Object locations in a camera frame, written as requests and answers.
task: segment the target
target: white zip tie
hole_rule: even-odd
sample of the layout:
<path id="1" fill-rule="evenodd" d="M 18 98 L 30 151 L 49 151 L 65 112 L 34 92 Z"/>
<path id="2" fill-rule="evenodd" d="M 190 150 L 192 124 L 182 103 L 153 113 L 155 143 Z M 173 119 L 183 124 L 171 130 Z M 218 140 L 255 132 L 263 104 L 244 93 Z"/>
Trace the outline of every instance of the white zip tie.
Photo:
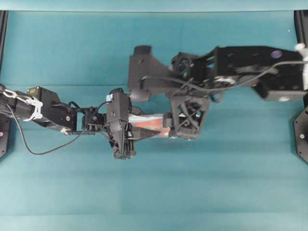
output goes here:
<path id="1" fill-rule="evenodd" d="M 40 112 L 41 107 L 43 106 L 43 103 L 41 101 L 39 101 L 38 99 L 36 99 L 35 97 L 31 98 L 29 96 L 19 96 L 15 91 L 13 90 L 9 90 L 9 89 L 5 89 L 3 92 L 3 95 L 5 95 L 8 98 L 13 98 L 13 99 L 18 99 L 28 105 L 32 105 L 34 106 L 34 111 L 32 113 L 32 115 L 30 116 L 30 118 L 28 119 L 24 119 L 24 121 L 30 121 L 33 119 L 42 119 L 43 115 Z"/>

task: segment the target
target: black robotic arm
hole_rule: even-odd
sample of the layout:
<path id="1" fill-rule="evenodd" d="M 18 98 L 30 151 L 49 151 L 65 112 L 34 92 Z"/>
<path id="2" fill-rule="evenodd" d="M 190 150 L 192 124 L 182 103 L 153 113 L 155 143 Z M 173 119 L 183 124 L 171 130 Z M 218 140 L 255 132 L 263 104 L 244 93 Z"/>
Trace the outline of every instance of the black robotic arm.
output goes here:
<path id="1" fill-rule="evenodd" d="M 308 62 L 303 61 L 306 48 L 300 45 L 297 49 L 216 47 L 202 56 L 180 52 L 170 66 L 164 66 L 152 56 L 151 47 L 139 46 L 129 62 L 130 94 L 114 89 L 101 105 L 80 108 L 75 102 L 61 102 L 55 92 L 39 86 L 25 94 L 1 85 L 0 114 L 14 117 L 16 122 L 20 118 L 65 135 L 77 135 L 72 141 L 81 135 L 100 133 L 108 139 L 115 158 L 130 159 L 136 154 L 134 142 L 161 133 L 132 123 L 132 118 L 145 116 L 133 102 L 165 94 L 171 110 L 161 116 L 161 128 L 169 138 L 195 139 L 200 135 L 210 102 L 220 102 L 226 90 L 252 87 L 267 101 L 301 100 L 308 88 Z M 99 109 L 105 103 L 107 112 L 101 114 Z M 77 130 L 79 114 L 83 115 L 81 130 Z"/>

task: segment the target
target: black cable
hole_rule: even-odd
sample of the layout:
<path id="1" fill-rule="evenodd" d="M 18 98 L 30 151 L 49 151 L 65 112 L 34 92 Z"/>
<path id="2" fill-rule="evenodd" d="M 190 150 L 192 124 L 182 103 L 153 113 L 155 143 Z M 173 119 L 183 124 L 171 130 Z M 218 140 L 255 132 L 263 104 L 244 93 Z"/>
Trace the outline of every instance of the black cable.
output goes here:
<path id="1" fill-rule="evenodd" d="M 99 111 L 99 109 L 100 109 L 104 104 L 106 104 L 106 103 L 110 103 L 110 101 L 102 102 L 102 103 L 95 109 L 95 111 L 92 113 L 92 116 L 95 115 L 95 114 L 97 114 L 98 111 Z"/>
<path id="2" fill-rule="evenodd" d="M 12 110 L 12 108 L 11 108 L 8 104 L 6 104 L 6 106 L 9 108 L 9 110 L 10 110 L 12 116 L 14 117 L 14 120 L 15 120 L 15 122 L 16 122 L 18 128 L 19 128 L 21 137 L 22 137 L 22 139 L 23 139 L 23 142 L 24 142 L 26 148 L 28 149 L 28 151 L 29 151 L 30 153 L 32 153 L 32 154 L 34 154 L 34 155 L 44 155 L 44 154 L 48 154 L 48 153 L 51 153 L 51 152 L 53 152 L 53 151 L 56 151 L 56 150 L 58 150 L 58 149 L 64 148 L 64 147 L 66 147 L 66 146 L 72 144 L 73 142 L 75 142 L 75 141 L 85 132 L 85 128 L 84 128 L 84 129 L 81 131 L 81 133 L 78 134 L 75 138 L 73 138 L 70 142 L 65 143 L 65 144 L 63 144 L 63 145 L 61 145 L 61 146 L 59 146 L 59 147 L 53 148 L 53 149 L 51 149 L 51 150 L 49 150 L 49 151 L 46 151 L 46 152 L 35 153 L 35 152 L 31 151 L 30 148 L 28 147 L 28 144 L 27 144 L 27 142 L 26 142 L 23 129 L 22 129 L 22 127 L 21 127 L 21 125 L 20 125 L 20 123 L 19 123 L 19 121 L 18 121 L 18 119 L 17 119 L 17 117 L 16 117 L 14 111 Z"/>
<path id="3" fill-rule="evenodd" d="M 140 82 L 146 80 L 146 79 L 162 79 L 162 80 L 166 80 L 166 81 L 172 81 L 172 82 L 176 82 L 176 83 L 180 83 L 180 84 L 185 84 L 191 88 L 194 88 L 196 90 L 199 91 L 203 91 L 203 92 L 214 92 L 214 91 L 224 91 L 224 90 L 231 90 L 231 89 L 235 89 L 235 88 L 239 88 L 243 85 L 246 85 L 248 82 L 252 82 L 264 75 L 266 75 L 268 72 L 270 72 L 273 68 L 280 66 L 280 65 L 288 65 L 288 64 L 308 64 L 308 61 L 284 61 L 284 62 L 279 62 L 274 64 L 273 66 L 271 66 L 270 68 L 266 69 L 265 71 L 261 72 L 260 74 L 249 78 L 235 86 L 231 86 L 231 87 L 225 87 L 225 88 L 212 88 L 212 89 L 205 89 L 202 87 L 199 87 L 198 85 L 195 85 L 193 83 L 187 83 L 186 81 L 177 79 L 177 78 L 173 78 L 173 77 L 163 77 L 163 76 L 144 76 L 140 79 Z"/>
<path id="4" fill-rule="evenodd" d="M 68 105 L 69 106 L 74 105 L 75 108 L 80 108 L 79 105 L 76 102 L 74 102 L 74 101 L 69 102 Z"/>

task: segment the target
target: teal surface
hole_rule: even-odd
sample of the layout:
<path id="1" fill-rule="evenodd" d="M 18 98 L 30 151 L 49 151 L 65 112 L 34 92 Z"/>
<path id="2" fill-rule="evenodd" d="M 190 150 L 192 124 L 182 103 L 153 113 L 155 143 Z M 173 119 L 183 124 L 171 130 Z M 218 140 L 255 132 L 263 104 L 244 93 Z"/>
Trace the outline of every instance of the teal surface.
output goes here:
<path id="1" fill-rule="evenodd" d="M 152 45 L 166 65 L 179 51 L 216 45 L 292 50 L 293 12 L 10 12 L 0 80 L 97 105 L 125 87 L 139 44 Z M 169 110 L 160 96 L 139 106 Z M 302 102 L 264 102 L 250 88 L 231 90 L 211 105 L 199 139 L 144 140 L 130 161 L 114 160 L 100 136 L 32 156 L 13 123 L 0 160 L 0 230 L 305 231 L 308 165 L 295 154 L 291 123 L 302 109 Z M 34 151 L 72 138 L 22 126 Z"/>
<path id="2" fill-rule="evenodd" d="M 306 10 L 306 0 L 1 0 L 0 9 L 66 12 L 232 12 Z"/>

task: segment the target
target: teal table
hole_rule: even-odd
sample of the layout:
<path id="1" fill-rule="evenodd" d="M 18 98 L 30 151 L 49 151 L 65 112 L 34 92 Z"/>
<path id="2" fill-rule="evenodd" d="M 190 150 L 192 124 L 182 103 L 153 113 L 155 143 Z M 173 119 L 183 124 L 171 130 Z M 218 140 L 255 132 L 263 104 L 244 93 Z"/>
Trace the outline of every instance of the teal table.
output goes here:
<path id="1" fill-rule="evenodd" d="M 129 55 L 140 44 L 152 45 L 166 65 L 179 51 L 203 54 L 217 45 L 293 50 L 293 12 L 10 12 L 0 81 L 98 105 L 125 88 Z M 138 106 L 169 111 L 163 96 Z M 230 90 L 211 105 L 199 139 L 144 140 L 130 161 L 114 160 L 100 136 L 32 156 L 12 123 L 0 160 L 0 230 L 305 231 L 308 165 L 295 154 L 292 128 L 302 110 L 302 102 Z M 22 126 L 38 152 L 72 138 Z"/>

